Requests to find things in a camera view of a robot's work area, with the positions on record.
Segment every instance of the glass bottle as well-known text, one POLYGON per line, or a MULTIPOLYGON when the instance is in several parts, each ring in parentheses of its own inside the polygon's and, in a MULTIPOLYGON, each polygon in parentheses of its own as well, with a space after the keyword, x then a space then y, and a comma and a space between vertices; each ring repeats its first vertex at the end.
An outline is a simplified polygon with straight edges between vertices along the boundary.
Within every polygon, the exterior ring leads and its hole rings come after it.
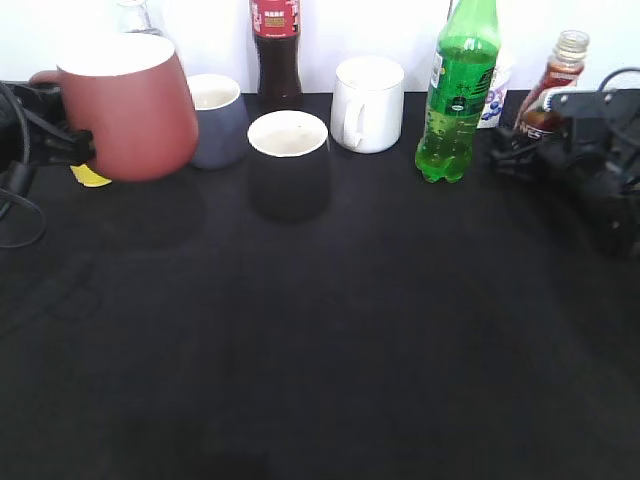
POLYGON ((146 0, 117 0, 117 4, 120 32, 165 36, 162 30, 151 24, 146 0))

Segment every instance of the cola bottle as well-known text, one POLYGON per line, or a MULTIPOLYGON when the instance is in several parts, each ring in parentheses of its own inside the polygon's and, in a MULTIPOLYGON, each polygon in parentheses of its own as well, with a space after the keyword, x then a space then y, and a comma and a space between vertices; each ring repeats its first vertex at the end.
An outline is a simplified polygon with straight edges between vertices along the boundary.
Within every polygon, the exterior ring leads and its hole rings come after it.
POLYGON ((250 0, 260 61, 258 98, 265 110, 299 108, 300 0, 250 0))

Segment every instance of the white mug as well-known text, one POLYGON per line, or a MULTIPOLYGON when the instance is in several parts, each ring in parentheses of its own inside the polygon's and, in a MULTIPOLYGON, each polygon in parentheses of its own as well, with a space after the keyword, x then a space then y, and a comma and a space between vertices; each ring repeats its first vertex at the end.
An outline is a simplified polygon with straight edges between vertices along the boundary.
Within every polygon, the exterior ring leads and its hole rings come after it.
POLYGON ((404 70, 375 56, 342 62, 336 70, 331 135, 357 153, 382 152, 400 138, 404 70))

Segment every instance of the green plastic bottle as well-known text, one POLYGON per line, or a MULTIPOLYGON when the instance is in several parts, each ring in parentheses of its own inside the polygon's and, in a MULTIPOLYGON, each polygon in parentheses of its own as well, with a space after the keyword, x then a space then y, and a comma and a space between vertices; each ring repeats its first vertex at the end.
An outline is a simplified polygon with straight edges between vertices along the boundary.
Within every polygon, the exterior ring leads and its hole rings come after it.
POLYGON ((416 166, 425 180, 455 183, 471 147, 500 51, 496 0, 460 0, 438 37, 416 166))

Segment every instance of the mug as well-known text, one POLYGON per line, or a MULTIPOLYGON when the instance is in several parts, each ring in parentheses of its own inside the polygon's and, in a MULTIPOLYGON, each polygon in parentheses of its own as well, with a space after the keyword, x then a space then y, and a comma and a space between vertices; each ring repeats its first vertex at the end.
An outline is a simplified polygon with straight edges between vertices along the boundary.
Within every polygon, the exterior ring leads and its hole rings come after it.
POLYGON ((336 70, 331 135, 357 153, 382 152, 400 138, 404 70, 383 57, 356 57, 336 70))
POLYGON ((200 139, 191 165, 218 169, 247 153, 249 117, 240 86, 229 77, 205 73, 187 78, 198 114, 200 139))
POLYGON ((198 120, 174 45, 156 35, 117 33, 79 39, 57 71, 31 83, 58 83, 72 129, 93 133, 94 172, 152 180, 193 157, 198 120))
POLYGON ((329 132, 308 113, 280 110, 249 127, 248 191, 267 217, 295 222, 313 218, 331 197, 329 132))

